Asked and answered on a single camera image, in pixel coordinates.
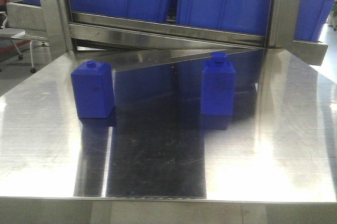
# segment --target blue plastic bottle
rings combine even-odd
[[[223,52],[212,53],[204,63],[201,86],[201,113],[232,115],[236,71]]]
[[[115,106],[111,66],[88,61],[76,68],[71,78],[78,117],[108,117]]]

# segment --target chair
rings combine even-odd
[[[6,16],[5,20],[3,21],[2,29],[0,29],[0,38],[1,39],[9,40],[11,42],[11,44],[14,46],[14,48],[17,51],[17,53],[19,54],[18,59],[22,60],[23,59],[23,54],[21,53],[20,49],[17,47],[17,45],[13,41],[12,37],[14,35],[17,35],[19,33],[24,32],[25,30],[15,29],[15,28],[6,28],[6,24],[7,23],[8,23],[8,16]],[[32,64],[31,73],[35,73],[36,69],[35,69],[34,60],[33,60],[33,41],[31,41],[29,47],[30,47],[30,50],[31,50],[31,64]]]

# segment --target blue bottle cap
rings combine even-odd
[[[212,60],[215,63],[224,63],[225,61],[227,61],[227,54],[224,52],[213,52]]]
[[[96,67],[96,62],[95,61],[88,61],[86,62],[87,67]]]

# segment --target metal post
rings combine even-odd
[[[292,46],[300,0],[272,0],[266,47]]]
[[[67,0],[40,0],[45,19],[52,59],[72,50],[68,23],[70,20]]]

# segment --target chair leg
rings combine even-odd
[[[17,47],[17,45],[15,44],[14,41],[9,40],[11,42],[11,44],[15,47],[15,50],[17,51],[17,53],[19,54],[18,59],[22,60],[23,59],[23,54],[21,53],[20,49]]]
[[[31,41],[31,43],[29,44],[30,51],[31,51],[31,63],[32,63],[31,73],[36,72],[35,64],[34,64],[34,58],[33,58],[33,42],[34,41]]]

